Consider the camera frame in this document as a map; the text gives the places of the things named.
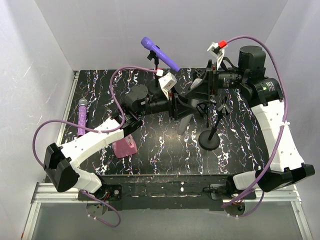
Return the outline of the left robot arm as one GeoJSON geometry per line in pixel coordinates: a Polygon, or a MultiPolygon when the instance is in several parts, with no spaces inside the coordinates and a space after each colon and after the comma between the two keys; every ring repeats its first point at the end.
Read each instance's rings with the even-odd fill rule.
{"type": "Polygon", "coordinates": [[[148,88],[142,84],[131,88],[121,107],[124,117],[114,113],[94,131],[61,146],[52,143],[46,148],[43,169],[59,193],[77,188],[101,198],[107,186],[97,174],[80,169],[84,160],[132,134],[142,125],[141,116],[168,112],[170,118],[179,120],[196,111],[189,100],[176,91],[150,99],[148,88]]]}

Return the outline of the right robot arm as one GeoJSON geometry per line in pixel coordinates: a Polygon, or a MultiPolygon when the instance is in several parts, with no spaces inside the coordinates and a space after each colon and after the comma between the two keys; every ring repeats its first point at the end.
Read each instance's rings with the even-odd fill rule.
{"type": "Polygon", "coordinates": [[[224,49],[212,44],[208,51],[217,55],[217,63],[209,60],[205,70],[194,71],[187,98],[204,102],[217,95],[219,89],[238,89],[260,126],[269,156],[263,169],[229,176],[225,186],[215,191],[233,195],[260,188],[267,193],[313,176],[314,166],[306,164],[299,154],[289,122],[284,119],[285,95],[281,84],[265,76],[265,49],[256,45],[241,47],[238,65],[230,67],[224,64],[229,60],[224,49]]]}

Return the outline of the silver microphone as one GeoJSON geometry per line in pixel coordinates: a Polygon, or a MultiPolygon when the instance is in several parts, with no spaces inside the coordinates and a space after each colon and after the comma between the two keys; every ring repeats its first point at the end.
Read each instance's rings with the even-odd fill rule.
{"type": "MultiPolygon", "coordinates": [[[[203,81],[203,80],[202,80],[201,78],[196,78],[196,79],[193,81],[193,83],[191,84],[190,90],[193,90],[195,87],[197,87],[199,84],[201,84],[202,81],[203,81]]],[[[197,106],[198,102],[199,102],[199,101],[198,101],[197,99],[190,99],[190,100],[188,101],[188,103],[189,103],[192,107],[194,107],[194,108],[197,106]]],[[[192,115],[193,115],[193,113],[185,116],[184,118],[182,118],[182,119],[180,120],[180,123],[179,123],[178,128],[177,128],[177,133],[178,133],[180,136],[182,136],[182,135],[184,134],[184,132],[186,131],[187,126],[189,125],[190,120],[191,120],[191,118],[192,118],[192,115]]]]}

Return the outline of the purple smooth microphone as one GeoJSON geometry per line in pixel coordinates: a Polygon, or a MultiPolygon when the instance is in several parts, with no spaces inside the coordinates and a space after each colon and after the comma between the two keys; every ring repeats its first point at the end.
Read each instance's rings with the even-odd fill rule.
{"type": "Polygon", "coordinates": [[[163,61],[172,70],[174,70],[175,72],[178,72],[180,70],[180,67],[160,48],[158,48],[150,38],[145,36],[140,43],[147,50],[153,51],[155,53],[155,56],[158,57],[161,61],[163,61]]]}

